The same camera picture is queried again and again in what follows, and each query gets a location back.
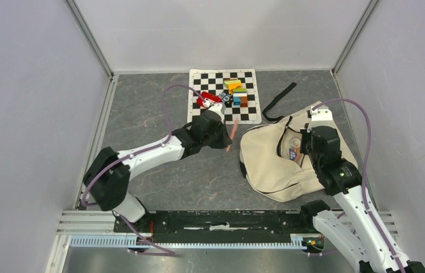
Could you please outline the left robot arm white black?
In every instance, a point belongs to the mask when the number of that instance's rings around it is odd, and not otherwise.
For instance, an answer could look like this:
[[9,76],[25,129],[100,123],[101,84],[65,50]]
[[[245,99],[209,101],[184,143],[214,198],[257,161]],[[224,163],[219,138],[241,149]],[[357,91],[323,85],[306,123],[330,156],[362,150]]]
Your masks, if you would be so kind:
[[122,151],[103,148],[82,179],[85,191],[80,202],[85,207],[97,205],[104,212],[116,212],[135,231],[144,231],[150,217],[139,199],[128,192],[130,180],[164,163],[195,155],[203,147],[224,149],[231,142],[223,113],[209,108],[156,142]]

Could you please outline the red toy brick frame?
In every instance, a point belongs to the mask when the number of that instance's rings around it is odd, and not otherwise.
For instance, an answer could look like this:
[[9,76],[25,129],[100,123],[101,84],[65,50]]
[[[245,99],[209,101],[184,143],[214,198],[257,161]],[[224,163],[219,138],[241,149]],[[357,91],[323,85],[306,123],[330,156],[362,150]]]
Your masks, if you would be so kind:
[[209,108],[215,103],[221,103],[222,99],[208,92],[201,92],[196,103],[199,107]]

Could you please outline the blue black toy robot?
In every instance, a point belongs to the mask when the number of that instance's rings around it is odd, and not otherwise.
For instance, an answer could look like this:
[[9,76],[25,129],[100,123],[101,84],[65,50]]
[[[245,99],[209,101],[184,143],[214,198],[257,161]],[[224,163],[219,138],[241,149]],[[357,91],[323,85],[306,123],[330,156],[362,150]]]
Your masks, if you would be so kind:
[[221,99],[222,103],[224,103],[226,107],[232,106],[233,96],[231,94],[229,94],[228,92],[222,92],[217,96]]

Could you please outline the aluminium frame post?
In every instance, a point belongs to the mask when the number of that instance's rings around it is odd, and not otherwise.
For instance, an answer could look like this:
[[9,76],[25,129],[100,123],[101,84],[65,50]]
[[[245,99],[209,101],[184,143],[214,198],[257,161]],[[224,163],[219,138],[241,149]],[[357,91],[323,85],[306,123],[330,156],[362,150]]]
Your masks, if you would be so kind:
[[105,72],[105,74],[108,76],[108,78],[113,78],[114,72],[111,69],[108,61],[106,60],[106,57],[101,50],[100,46],[98,45],[98,42],[96,38],[94,37],[92,30],[90,29],[85,17],[83,16],[77,2],[75,0],[64,0],[65,4],[67,5],[71,15],[73,16],[76,24],[78,25],[82,35],[84,36],[86,42],[88,43],[89,47],[91,48],[92,52],[94,53],[97,61],[99,62],[99,65],[101,66],[102,70]]
[[366,27],[367,23],[369,22],[371,16],[375,12],[379,3],[380,3],[380,0],[369,0],[367,2],[367,5],[364,11],[362,12],[358,22],[356,23],[351,35],[349,36],[333,68],[331,69],[332,77],[335,80],[337,79],[337,75],[339,71],[343,67],[346,59],[348,58],[350,52],[352,51],[353,47],[357,43],[358,39],[360,38],[364,28]]

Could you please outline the aluminium frame post left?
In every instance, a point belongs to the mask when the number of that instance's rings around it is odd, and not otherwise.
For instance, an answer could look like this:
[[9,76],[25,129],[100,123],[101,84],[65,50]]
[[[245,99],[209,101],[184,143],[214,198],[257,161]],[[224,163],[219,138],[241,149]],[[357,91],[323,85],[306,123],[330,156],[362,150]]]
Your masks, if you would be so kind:
[[88,43],[89,47],[91,48],[92,52],[94,53],[97,61],[99,62],[99,65],[101,66],[102,70],[105,72],[105,74],[108,76],[108,78],[113,78],[114,72],[111,69],[108,61],[106,60],[106,57],[101,50],[100,46],[98,45],[98,42],[96,38],[94,37],[92,30],[90,29],[85,17],[83,16],[77,2],[75,0],[64,0],[65,4],[67,5],[71,15],[73,16],[76,24],[78,25],[82,35],[84,36],[86,42]]

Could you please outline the aluminium frame post right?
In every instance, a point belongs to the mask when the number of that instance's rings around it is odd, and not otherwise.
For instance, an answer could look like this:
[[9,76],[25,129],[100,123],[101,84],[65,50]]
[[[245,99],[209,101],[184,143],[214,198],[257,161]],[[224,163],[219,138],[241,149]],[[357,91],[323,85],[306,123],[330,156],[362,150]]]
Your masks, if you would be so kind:
[[332,77],[335,80],[337,79],[337,75],[339,71],[343,67],[346,59],[348,58],[350,52],[352,51],[353,47],[357,43],[358,39],[360,38],[364,28],[366,27],[367,23],[369,22],[371,16],[375,12],[379,3],[380,3],[380,0],[369,0],[367,2],[367,5],[364,11],[362,12],[358,22],[356,23],[351,35],[349,36],[333,68],[331,69]]

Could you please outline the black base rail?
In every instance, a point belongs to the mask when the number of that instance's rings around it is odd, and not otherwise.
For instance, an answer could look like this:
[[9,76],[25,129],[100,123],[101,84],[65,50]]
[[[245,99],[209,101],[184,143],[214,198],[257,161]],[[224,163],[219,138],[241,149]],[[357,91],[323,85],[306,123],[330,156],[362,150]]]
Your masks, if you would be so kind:
[[138,245],[161,247],[299,248],[319,253],[325,237],[298,210],[157,210],[128,225],[114,214],[114,232],[138,232]]

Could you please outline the green orange toy block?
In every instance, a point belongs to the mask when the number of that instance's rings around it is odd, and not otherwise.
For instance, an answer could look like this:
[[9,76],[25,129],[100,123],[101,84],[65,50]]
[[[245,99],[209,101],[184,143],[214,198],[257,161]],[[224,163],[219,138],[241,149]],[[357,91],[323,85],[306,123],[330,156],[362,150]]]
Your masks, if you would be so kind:
[[235,89],[242,88],[242,82],[239,79],[226,79],[223,82],[224,91],[227,94],[233,94]]

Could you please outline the cream canvas backpack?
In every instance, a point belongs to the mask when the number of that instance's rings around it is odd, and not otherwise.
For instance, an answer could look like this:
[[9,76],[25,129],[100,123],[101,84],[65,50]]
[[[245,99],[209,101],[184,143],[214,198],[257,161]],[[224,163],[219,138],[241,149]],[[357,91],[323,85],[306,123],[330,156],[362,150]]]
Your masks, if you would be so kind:
[[[315,110],[321,106],[325,107],[318,101],[291,115],[274,118],[271,124],[259,125],[244,132],[240,141],[240,169],[254,191],[278,202],[288,202],[325,190],[307,155],[301,153],[298,162],[289,157],[289,140],[301,140],[300,129],[307,128],[310,122],[310,108]],[[341,140],[342,157],[358,167],[336,122],[333,128]]]

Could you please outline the pink pen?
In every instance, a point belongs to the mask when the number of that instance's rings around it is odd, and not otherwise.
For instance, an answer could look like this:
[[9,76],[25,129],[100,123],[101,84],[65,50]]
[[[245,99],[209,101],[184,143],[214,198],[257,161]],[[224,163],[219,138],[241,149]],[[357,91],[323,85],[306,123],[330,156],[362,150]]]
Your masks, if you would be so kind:
[[[231,140],[233,140],[233,139],[234,139],[234,137],[235,137],[235,135],[236,135],[236,132],[237,132],[237,129],[238,129],[238,125],[239,125],[239,120],[238,120],[238,119],[236,119],[236,120],[234,121],[234,125],[233,125],[233,127],[232,127],[231,132],[230,132],[230,139],[231,139]],[[229,150],[230,150],[231,146],[232,146],[232,143],[231,143],[230,145],[228,145],[228,146],[227,146],[227,148],[226,148],[226,152],[229,152]]]

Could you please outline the clear tape roll dispenser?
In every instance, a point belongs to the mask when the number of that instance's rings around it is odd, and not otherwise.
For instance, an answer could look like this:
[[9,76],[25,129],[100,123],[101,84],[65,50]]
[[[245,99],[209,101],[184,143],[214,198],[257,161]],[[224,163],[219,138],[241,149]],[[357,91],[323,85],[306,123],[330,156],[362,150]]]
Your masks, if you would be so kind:
[[294,162],[298,162],[302,156],[300,152],[301,140],[299,138],[291,138],[289,140],[289,145],[290,145],[290,149],[289,149],[290,160]]

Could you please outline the stacked colourful toy blocks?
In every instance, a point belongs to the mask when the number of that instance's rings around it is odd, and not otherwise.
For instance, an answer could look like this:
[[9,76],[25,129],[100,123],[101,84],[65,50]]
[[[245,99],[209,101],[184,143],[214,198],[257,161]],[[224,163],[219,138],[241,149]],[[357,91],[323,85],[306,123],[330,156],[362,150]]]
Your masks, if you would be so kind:
[[247,107],[248,96],[245,88],[235,88],[232,90],[233,106]]

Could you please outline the black white chessboard mat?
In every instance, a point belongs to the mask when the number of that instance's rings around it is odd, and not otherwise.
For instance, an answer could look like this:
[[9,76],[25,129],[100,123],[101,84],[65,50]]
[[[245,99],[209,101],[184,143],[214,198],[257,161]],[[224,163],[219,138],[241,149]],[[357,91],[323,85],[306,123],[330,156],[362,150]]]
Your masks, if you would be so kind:
[[[233,101],[229,93],[227,79],[241,81],[246,90],[245,106]],[[262,123],[262,114],[257,87],[255,69],[191,69],[189,71],[189,86],[199,93],[206,92],[222,99],[224,117],[227,125],[238,122],[240,125],[258,125]]]

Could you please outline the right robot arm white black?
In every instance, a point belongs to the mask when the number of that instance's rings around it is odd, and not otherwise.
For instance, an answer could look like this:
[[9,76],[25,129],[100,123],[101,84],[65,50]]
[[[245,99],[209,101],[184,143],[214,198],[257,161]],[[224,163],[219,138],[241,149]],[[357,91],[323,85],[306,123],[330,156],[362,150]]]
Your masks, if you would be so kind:
[[302,205],[301,228],[327,237],[355,272],[425,272],[424,265],[401,250],[381,221],[359,170],[342,157],[337,130],[317,126],[300,129],[300,133],[301,153],[310,157],[320,184],[342,207],[353,230],[346,228],[321,200]]

